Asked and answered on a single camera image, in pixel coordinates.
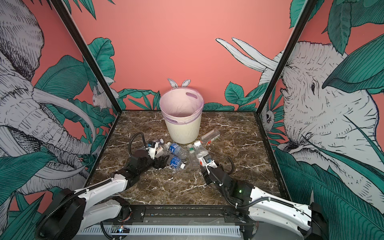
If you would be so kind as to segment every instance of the marble tabletop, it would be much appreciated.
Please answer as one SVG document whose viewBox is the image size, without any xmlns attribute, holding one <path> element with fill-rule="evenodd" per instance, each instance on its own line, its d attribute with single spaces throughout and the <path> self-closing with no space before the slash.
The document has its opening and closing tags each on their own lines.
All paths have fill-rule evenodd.
<svg viewBox="0 0 384 240">
<path fill-rule="evenodd" d="M 231 169 L 227 156 L 231 157 L 236 169 L 232 178 L 247 181 L 266 192 L 280 196 L 278 183 L 273 174 L 267 153 L 253 113 L 203 112 L 198 139 L 217 127 L 221 133 L 210 146 L 207 146 L 213 159 Z M 146 141 L 164 139 L 172 142 L 161 112 L 124 111 L 119 118 L 107 147 L 91 176 L 89 185 L 111 177 L 128 160 L 128 142 L 137 132 L 143 132 Z M 137 137 L 132 151 L 142 146 Z M 199 166 L 186 162 L 184 170 L 174 171 L 169 166 L 164 169 L 150 169 L 143 173 L 133 187 L 119 193 L 132 204 L 187 204 L 187 205 L 227 205 L 218 189 L 206 185 Z"/>
</svg>

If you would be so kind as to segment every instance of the white bottle cap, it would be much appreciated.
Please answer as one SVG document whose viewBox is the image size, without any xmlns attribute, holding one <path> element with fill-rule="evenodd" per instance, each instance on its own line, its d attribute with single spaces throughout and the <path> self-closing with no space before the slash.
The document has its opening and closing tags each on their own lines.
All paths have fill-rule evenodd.
<svg viewBox="0 0 384 240">
<path fill-rule="evenodd" d="M 201 145 L 201 142 L 200 142 L 200 140 L 199 140 L 199 141 L 196 141 L 196 142 L 194 142 L 194 143 L 193 143 L 193 145 L 194 145 L 195 147 L 198 147 L 198 146 L 200 146 L 200 145 Z"/>
</svg>

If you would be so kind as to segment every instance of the blue label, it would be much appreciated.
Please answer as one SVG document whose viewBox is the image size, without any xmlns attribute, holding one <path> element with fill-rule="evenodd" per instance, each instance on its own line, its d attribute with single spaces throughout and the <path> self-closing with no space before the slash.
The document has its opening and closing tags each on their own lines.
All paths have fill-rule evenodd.
<svg viewBox="0 0 384 240">
<path fill-rule="evenodd" d="M 169 151 L 173 154 L 175 154 L 175 149 L 177 148 L 177 144 L 176 143 L 172 143 L 170 146 L 169 146 Z"/>
<path fill-rule="evenodd" d="M 174 167 L 174 168 L 177 168 L 177 165 L 179 164 L 180 161 L 181 161 L 180 158 L 174 156 L 174 157 L 171 159 L 169 165 L 172 166 L 172 167 Z"/>
</svg>

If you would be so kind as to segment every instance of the white trash can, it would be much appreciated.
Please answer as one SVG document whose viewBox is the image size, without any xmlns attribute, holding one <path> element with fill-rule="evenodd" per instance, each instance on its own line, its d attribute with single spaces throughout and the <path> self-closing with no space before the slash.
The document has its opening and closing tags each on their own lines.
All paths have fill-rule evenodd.
<svg viewBox="0 0 384 240">
<path fill-rule="evenodd" d="M 192 88 L 172 88 L 160 98 L 160 109 L 173 141 L 193 142 L 199 135 L 204 100 Z"/>
</svg>

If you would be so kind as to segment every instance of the rabbit illustration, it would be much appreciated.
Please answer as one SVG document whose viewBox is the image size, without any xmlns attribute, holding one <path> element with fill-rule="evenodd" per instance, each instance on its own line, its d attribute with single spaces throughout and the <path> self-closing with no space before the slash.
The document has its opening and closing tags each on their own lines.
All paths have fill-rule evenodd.
<svg viewBox="0 0 384 240">
<path fill-rule="evenodd" d="M 179 87 L 175 81 L 173 81 L 173 80 L 170 79 L 170 78 L 167 78 L 167 79 L 168 79 L 169 84 L 171 85 L 171 87 L 173 87 L 173 88 L 178 88 L 178 87 Z M 187 79 L 187 80 L 185 80 L 185 81 L 181 84 L 181 86 L 182 86 L 182 87 L 186 87 L 186 86 L 188 86 L 190 83 L 191 83 L 191 80 L 190 80 L 190 79 Z"/>
</svg>

